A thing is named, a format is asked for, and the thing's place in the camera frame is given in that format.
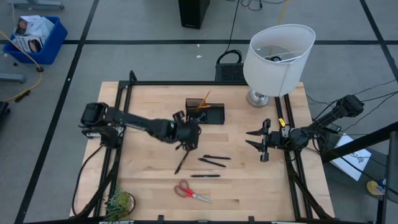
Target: orange pencil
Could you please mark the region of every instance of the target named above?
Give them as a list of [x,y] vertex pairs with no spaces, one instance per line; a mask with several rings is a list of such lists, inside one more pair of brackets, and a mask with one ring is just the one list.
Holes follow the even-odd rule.
[[197,112],[198,112],[199,108],[200,108],[200,107],[204,104],[204,102],[206,101],[207,96],[209,96],[209,94],[210,94],[210,91],[211,91],[211,90],[209,90],[209,91],[207,92],[205,98],[201,101],[200,105],[198,106]]
[[207,105],[207,106],[198,106],[197,108],[198,109],[202,109],[202,108],[209,108],[210,107],[210,105]]

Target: cable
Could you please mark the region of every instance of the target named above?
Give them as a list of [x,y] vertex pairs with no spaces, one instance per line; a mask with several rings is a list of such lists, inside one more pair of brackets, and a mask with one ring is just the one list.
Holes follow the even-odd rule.
[[323,111],[321,111],[321,113],[318,114],[318,116],[316,116],[315,118],[313,118],[312,120],[315,121],[317,118],[319,118],[319,116],[321,116],[321,114],[323,112],[325,112],[334,102],[330,103],[325,109],[323,109]]
[[[360,169],[357,168],[356,166],[352,165],[352,163],[348,162],[345,158],[343,158],[343,156],[337,154],[337,152],[335,152],[335,151],[333,151],[333,150],[330,150],[329,152],[332,153],[332,154],[334,154],[334,155],[336,155],[336,156],[338,156],[338,157],[341,158],[342,160],[344,160],[348,165],[350,165],[351,167],[353,167],[354,169],[356,169],[358,172],[364,174],[364,175],[365,175],[366,177],[368,177],[369,179],[371,179],[371,180],[377,182],[377,180],[376,180],[375,178],[371,177],[369,174],[363,172],[362,170],[360,170]],[[381,164],[380,162],[376,161],[375,159],[373,159],[373,158],[371,158],[371,157],[370,157],[370,159],[373,160],[373,161],[375,161],[375,162],[377,162],[378,164],[380,164],[380,165],[382,165],[382,166],[385,166],[384,164]],[[384,187],[387,188],[387,189],[388,189],[389,191],[391,191],[392,193],[398,195],[398,192],[396,192],[395,190],[392,190],[391,188],[389,188],[389,187],[387,187],[387,186],[384,186]]]
[[262,3],[261,3],[261,1],[258,1],[258,2],[259,2],[259,4],[260,4],[260,8],[259,8],[259,9],[252,9],[252,8],[250,8],[250,4],[252,3],[252,0],[249,0],[249,2],[248,2],[247,5],[244,5],[244,4],[243,4],[243,1],[241,1],[241,5],[242,5],[243,7],[247,7],[248,9],[250,9],[250,10],[252,10],[252,11],[260,11],[260,10],[262,9]]
[[[370,88],[364,89],[364,90],[359,91],[359,92],[357,92],[357,93],[353,93],[352,95],[357,95],[357,94],[363,93],[363,92],[365,92],[365,91],[372,90],[373,88],[376,88],[376,87],[378,87],[378,86],[390,84],[390,83],[392,83],[392,82],[394,82],[394,81],[396,81],[396,80],[393,79],[393,80],[388,81],[388,82],[386,82],[386,83],[381,83],[381,84],[372,86],[372,87],[370,87]],[[309,97],[312,101],[316,102],[316,103],[309,103],[309,105],[315,105],[315,104],[326,104],[326,105],[327,105],[327,104],[328,104],[328,103],[326,103],[326,102],[316,101],[316,100],[314,100],[311,96],[309,96],[308,94],[306,94],[306,96]],[[364,100],[364,101],[362,101],[362,102],[371,101],[371,100],[375,100],[375,99],[378,99],[378,98],[368,99],[368,100]]]
[[359,159],[369,158],[370,160],[374,161],[375,163],[380,164],[381,166],[384,166],[384,167],[386,166],[386,165],[382,164],[381,162],[379,162],[379,161],[373,159],[371,156],[355,156],[355,154],[354,154],[354,155],[348,154],[348,155],[351,156],[351,157],[357,158],[358,160],[359,160]]
[[309,149],[309,150],[311,150],[311,151],[313,151],[313,152],[316,152],[317,154],[319,154],[320,155],[320,153],[318,152],[318,151],[316,151],[315,149],[311,149],[311,148],[309,148],[309,147],[305,147],[306,149]]
[[380,98],[383,98],[383,97],[385,97],[385,96],[388,96],[388,95],[391,95],[391,94],[395,94],[395,93],[398,93],[398,91],[395,91],[395,92],[392,92],[392,93],[389,93],[389,94],[386,94],[386,95],[378,96],[378,97],[375,97],[375,98],[370,98],[370,99],[367,99],[367,100],[362,100],[362,102],[367,102],[367,101],[371,101],[371,100],[380,99]]
[[33,85],[32,87],[14,95],[13,97],[11,97],[10,99],[6,99],[3,100],[4,102],[9,102],[11,100],[15,100],[16,98],[24,95],[26,92],[33,90],[34,88],[38,87],[38,85],[40,84],[40,82],[43,79],[43,67],[41,67],[29,54],[27,54],[26,52],[24,52],[18,45],[16,45],[6,34],[4,34],[1,30],[0,30],[0,34],[5,37],[10,43],[13,44],[14,47],[16,47],[19,51],[21,51],[24,55],[26,55],[26,57],[28,57],[29,59],[31,59],[33,61],[33,63],[36,64],[36,71],[39,72],[39,79],[37,80],[37,83],[35,85]]
[[364,89],[364,90],[362,90],[362,91],[359,91],[359,92],[357,92],[357,93],[354,93],[353,95],[357,95],[357,94],[363,93],[363,92],[365,92],[365,91],[371,90],[371,89],[373,89],[373,88],[376,88],[376,87],[378,87],[378,86],[381,86],[381,85],[387,85],[387,84],[389,84],[389,83],[392,83],[392,82],[394,82],[394,81],[396,81],[396,80],[395,80],[395,79],[393,79],[393,80],[391,80],[391,81],[389,81],[389,82],[386,82],[386,83],[382,83],[382,84],[375,85],[375,86],[373,86],[373,87],[370,87],[370,88]]
[[352,126],[358,124],[358,122],[360,122],[360,121],[361,121],[362,119],[364,119],[367,115],[371,114],[373,111],[375,111],[376,109],[378,109],[386,100],[388,100],[389,98],[393,97],[393,96],[394,96],[395,94],[397,94],[397,93],[394,93],[393,95],[391,95],[391,96],[387,97],[386,99],[384,99],[381,103],[378,104],[377,107],[373,108],[369,113],[367,113],[367,114],[364,115],[362,118],[360,118],[359,120],[357,120],[354,124],[348,126],[346,129],[341,130],[341,131],[347,131],[347,130],[348,130],[349,128],[351,128]]
[[332,102],[329,102],[329,103],[321,102],[321,101],[314,100],[314,99],[313,99],[310,95],[308,95],[308,94],[305,94],[305,95],[306,95],[308,98],[310,98],[310,100],[316,102],[316,103],[314,103],[314,104],[324,104],[324,105],[328,105],[328,106],[329,106],[329,103],[335,102],[335,101],[332,101]]
[[235,9],[234,21],[233,21],[233,23],[232,23],[231,35],[229,36],[228,47],[226,48],[225,52],[228,51],[229,46],[231,45],[232,33],[234,32],[234,26],[235,26],[235,20],[236,20],[236,13],[238,12],[239,1],[240,1],[240,0],[238,0],[238,2],[236,3],[236,9]]
[[[299,151],[298,151],[298,155],[300,155],[301,154],[301,151],[302,151],[303,149],[300,149]],[[291,159],[289,162],[293,162],[294,160],[296,160],[297,158],[298,158],[298,155],[296,156],[296,157],[294,157],[294,159]]]
[[265,1],[265,0],[255,0],[255,1],[265,2],[265,3],[269,3],[269,4],[280,4],[280,3],[286,2],[287,0],[283,0],[283,1],[279,1],[279,2],[272,2],[272,1]]
[[95,151],[86,159],[86,161],[83,163],[83,165],[81,166],[81,168],[80,168],[80,170],[79,170],[79,174],[77,175],[77,181],[76,181],[75,191],[73,192],[73,197],[72,197],[72,212],[73,212],[74,216],[77,216],[77,213],[76,213],[76,210],[75,210],[75,198],[76,198],[77,188],[79,188],[79,182],[80,182],[81,172],[83,171],[83,168],[86,166],[87,162],[88,162],[93,156],[95,156],[95,154],[97,154],[101,149],[102,149],[102,146],[100,146],[99,148],[97,148],[97,150],[95,150]]
[[282,13],[279,16],[279,20],[278,20],[278,25],[280,25],[280,23],[282,22],[282,19],[285,16],[285,12],[286,12],[286,8],[287,8],[287,3],[289,3],[289,0],[285,1],[285,5],[284,5],[284,9],[282,10]]
[[[335,114],[338,114],[342,108],[343,108],[343,107],[340,106],[340,107],[338,108],[338,111],[337,111]],[[324,122],[320,123],[320,124],[315,128],[314,131],[316,132],[317,129],[318,129],[319,127],[321,127],[323,124],[325,124],[326,122],[329,122],[329,120],[334,119],[334,118],[335,118],[334,116],[330,116],[328,119],[324,120]]]

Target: black marker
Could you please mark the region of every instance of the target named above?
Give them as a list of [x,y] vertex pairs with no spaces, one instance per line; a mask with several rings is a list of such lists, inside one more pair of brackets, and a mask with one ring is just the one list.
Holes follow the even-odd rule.
[[203,158],[208,158],[208,159],[227,159],[227,160],[231,159],[229,157],[211,156],[211,155],[204,155]]
[[198,160],[200,160],[200,161],[202,161],[202,162],[207,162],[207,163],[210,163],[210,164],[213,164],[213,165],[216,165],[216,166],[226,167],[226,165],[219,164],[219,163],[217,163],[217,162],[208,161],[207,159],[204,159],[204,158],[199,158]]
[[189,151],[187,151],[187,153],[185,153],[185,156],[182,158],[182,160],[181,160],[181,162],[180,162],[180,165],[178,165],[177,169],[175,170],[174,175],[175,175],[175,174],[178,174],[178,172],[180,172],[181,166],[182,166],[182,164],[184,163],[185,158],[187,158],[188,153],[189,153]]
[[221,176],[218,175],[218,174],[209,174],[209,175],[199,175],[199,174],[196,174],[196,175],[191,175],[191,177],[221,177]]

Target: black cable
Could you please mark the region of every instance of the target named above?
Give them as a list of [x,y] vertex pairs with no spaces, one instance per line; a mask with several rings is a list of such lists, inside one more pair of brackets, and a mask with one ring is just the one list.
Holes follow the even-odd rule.
[[357,93],[354,93],[353,95],[357,95],[357,94],[363,93],[363,92],[365,92],[365,91],[371,90],[371,89],[373,89],[373,88],[376,88],[376,87],[378,87],[378,86],[381,86],[381,85],[387,85],[387,84],[389,84],[389,83],[392,83],[392,82],[395,82],[395,81],[396,81],[396,80],[395,80],[395,79],[393,79],[393,80],[391,80],[391,81],[389,81],[389,82],[382,83],[382,84],[378,84],[378,85],[375,85],[375,86],[373,86],[373,87],[370,87],[370,88],[364,89],[364,90],[362,90],[362,91],[359,91],[359,92],[357,92]]
[[[328,143],[330,143],[330,144],[332,144],[332,145],[334,145],[334,146],[337,146],[336,144],[334,144],[334,143],[332,143],[332,142],[330,142],[330,141],[327,141]],[[356,157],[356,156],[353,156],[353,155],[351,155],[351,154],[348,154],[348,155],[350,155],[350,156],[352,156],[352,157],[355,157],[355,158],[369,158],[370,160],[372,160],[372,161],[374,161],[375,163],[378,163],[379,165],[382,165],[382,166],[386,166],[386,165],[384,165],[383,163],[381,163],[381,162],[379,162],[379,161],[377,161],[377,160],[375,160],[375,159],[373,159],[371,156],[366,156],[366,157],[362,157],[362,156],[359,156],[359,157]]]
[[[333,144],[332,142],[326,140],[326,137],[324,137],[321,133],[316,132],[316,131],[314,131],[314,133],[317,134],[318,136],[322,137],[323,142],[324,142],[324,144],[325,144],[325,145],[324,145],[324,148],[325,148],[325,149],[327,148],[326,142],[328,142],[328,143],[330,143],[330,144],[332,144],[332,145],[334,145],[334,146],[337,146],[336,144]],[[378,163],[378,164],[380,164],[380,165],[382,165],[382,166],[384,166],[384,167],[386,166],[386,165],[380,163],[379,161],[373,159],[372,157],[361,157],[361,158],[370,158],[370,159],[373,160],[374,162],[376,162],[376,163]]]
[[228,47],[226,48],[225,52],[228,51],[229,46],[231,45],[232,33],[234,32],[234,26],[235,26],[236,14],[238,12],[239,1],[240,0],[238,0],[238,2],[236,3],[235,16],[234,16],[234,21],[232,23],[231,35],[229,36]]
[[77,181],[76,181],[75,191],[73,192],[73,197],[72,197],[72,212],[73,212],[74,216],[77,216],[77,213],[76,213],[76,210],[75,210],[75,198],[76,198],[77,188],[79,187],[81,172],[83,171],[83,168],[86,166],[87,162],[88,162],[93,156],[95,156],[95,154],[97,154],[97,153],[100,151],[101,148],[102,148],[102,146],[100,146],[99,148],[97,148],[97,150],[94,151],[94,152],[86,159],[86,161],[83,163],[83,165],[81,166],[81,168],[80,168],[80,170],[79,170],[79,174],[77,175]]
[[286,2],[286,0],[282,0],[279,2],[272,2],[272,1],[265,1],[265,0],[255,0],[255,1],[265,2],[265,3],[269,3],[269,4],[280,4],[280,3]]
[[[366,88],[366,89],[361,90],[361,91],[359,91],[359,92],[357,92],[357,93],[353,93],[352,95],[357,95],[357,94],[363,93],[363,92],[365,92],[365,91],[372,90],[373,88],[376,88],[376,87],[378,87],[378,86],[390,84],[390,83],[392,83],[392,82],[394,82],[394,81],[396,81],[396,80],[394,79],[394,80],[388,81],[388,82],[386,82],[386,83],[381,83],[381,84],[378,84],[378,85],[375,85],[375,86]],[[308,94],[306,94],[306,96],[309,97],[312,101],[316,102],[316,103],[309,103],[309,105],[315,105],[315,104],[326,104],[326,105],[327,105],[327,104],[331,103],[331,102],[326,103],[326,102],[316,101],[316,100],[314,100],[311,96],[309,96]],[[375,100],[375,99],[368,99],[368,100],[364,100],[363,102],[370,101],[370,100]]]
[[[343,107],[340,106],[340,107],[338,108],[338,111],[337,111],[335,114],[338,114],[342,108],[343,108]],[[320,124],[315,128],[314,131],[317,131],[317,129],[318,129],[320,126],[322,126],[322,125],[325,124],[326,122],[329,122],[329,120],[331,120],[331,119],[334,119],[334,116],[330,116],[330,118],[324,120],[324,122],[320,123]]]
[[367,113],[367,114],[364,115],[362,118],[360,118],[359,120],[357,120],[354,124],[348,126],[346,129],[341,130],[341,131],[346,131],[346,130],[348,130],[349,128],[351,128],[352,126],[358,124],[358,122],[360,122],[360,121],[361,121],[362,119],[364,119],[367,115],[371,114],[373,111],[375,111],[376,109],[378,109],[386,100],[388,100],[389,98],[393,97],[393,96],[394,96],[395,94],[397,94],[397,93],[394,93],[393,95],[391,95],[391,96],[387,97],[386,99],[384,99],[381,103],[378,104],[377,107],[373,108],[369,113]]
[[244,5],[244,4],[243,4],[243,0],[242,0],[242,1],[241,1],[241,5],[242,5],[243,7],[248,7],[248,6],[250,6],[251,2],[252,2],[252,0],[249,0],[248,4],[247,4],[247,5]]
[[[348,162],[345,158],[343,158],[343,156],[339,155],[337,152],[335,152],[335,151],[333,151],[333,150],[330,150],[330,152],[331,152],[332,154],[338,156],[338,157],[341,158],[342,160],[344,160],[346,163],[348,163],[348,165],[350,165],[351,167],[353,167],[354,169],[356,169],[358,172],[364,174],[364,175],[365,175],[366,177],[368,177],[369,179],[371,179],[371,180],[377,182],[377,180],[376,180],[375,178],[371,177],[369,174],[363,172],[362,170],[360,170],[359,168],[357,168],[356,166],[354,166],[352,163]],[[370,159],[372,159],[373,161],[377,162],[378,164],[380,164],[380,165],[382,165],[382,166],[385,166],[385,165],[381,164],[380,162],[376,161],[375,159],[373,159],[373,158],[371,158],[371,157],[370,157]],[[384,186],[384,187],[387,188],[387,189],[388,189],[389,191],[391,191],[392,193],[398,195],[398,192],[396,192],[395,190],[392,190],[391,188],[389,188],[389,187],[387,187],[387,186]]]
[[301,151],[302,151],[302,150],[303,150],[303,149],[300,149],[300,150],[298,151],[297,156],[294,157],[294,159],[290,160],[289,162],[293,162],[294,160],[296,160],[296,159],[298,158],[298,156],[301,154]]
[[389,95],[392,95],[392,94],[395,94],[395,93],[398,93],[398,91],[395,91],[395,92],[392,92],[392,93],[389,93],[389,94],[386,94],[386,95],[378,96],[378,97],[375,97],[375,98],[370,98],[370,99],[367,99],[367,100],[362,100],[361,102],[367,102],[367,101],[371,101],[371,100],[380,99],[380,98],[383,98],[383,97],[385,97],[385,96],[389,96]]
[[319,116],[321,116],[321,114],[322,114],[323,112],[325,112],[334,102],[335,102],[335,101],[329,103],[329,105],[328,105],[325,109],[323,109],[323,111],[321,111],[321,113],[319,113],[318,116],[316,116],[316,117],[313,118],[312,120],[315,121],[317,118],[319,118]]
[[316,150],[317,152],[321,153],[321,150],[319,150],[319,149],[317,148],[317,145],[315,144],[315,138],[312,138],[312,145],[313,145],[313,147],[315,148],[315,150]]
[[316,102],[316,103],[309,103],[309,105],[312,105],[312,104],[325,104],[325,105],[329,105],[329,103],[335,102],[335,101],[332,101],[332,102],[329,102],[329,103],[321,102],[321,101],[314,100],[314,99],[313,99],[310,95],[308,95],[308,94],[306,94],[306,96],[307,96],[308,98],[310,98],[312,101]]
[[313,151],[313,152],[316,152],[317,154],[319,154],[320,155],[320,153],[318,152],[318,151],[316,151],[315,149],[311,149],[311,148],[309,148],[309,147],[305,147],[306,149],[309,149],[309,150],[311,150],[311,151]]

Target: wooden tabletop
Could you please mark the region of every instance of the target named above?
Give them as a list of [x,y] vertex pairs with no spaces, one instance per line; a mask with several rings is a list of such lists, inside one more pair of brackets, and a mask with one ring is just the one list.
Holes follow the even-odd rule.
[[[98,102],[113,106],[117,87],[117,82],[104,82]],[[181,149],[175,150],[177,143],[162,143],[145,132],[127,128],[118,177],[121,188],[137,200],[136,209],[128,219],[156,220],[158,215],[164,215],[165,220],[246,221],[248,216],[258,221],[294,220],[283,151],[269,148],[269,161],[260,162],[257,150],[244,141],[261,141],[261,137],[245,132],[261,128],[266,118],[271,119],[271,130],[278,130],[275,101],[271,99],[261,109],[253,108],[246,101],[248,89],[248,86],[133,86],[129,113],[152,119],[172,119],[175,112],[185,110],[186,98],[203,98],[211,90],[206,102],[225,104],[225,123],[201,125],[198,149],[189,154],[177,175],[174,171],[185,154]],[[284,100],[281,102],[286,118]],[[311,117],[302,83],[290,94],[290,102],[296,127],[309,125]],[[98,148],[99,141],[88,141],[84,160]],[[104,152],[95,155],[81,175],[75,201],[77,212],[98,188]],[[216,161],[227,166],[221,168],[198,161],[204,154],[232,159]],[[308,149],[304,149],[301,156],[309,191],[333,216],[320,156]],[[219,174],[221,177],[193,179],[192,174]],[[195,193],[212,200],[213,204],[177,196],[173,187],[180,179],[187,179]],[[298,188],[297,192],[301,216],[305,217],[302,194]]]

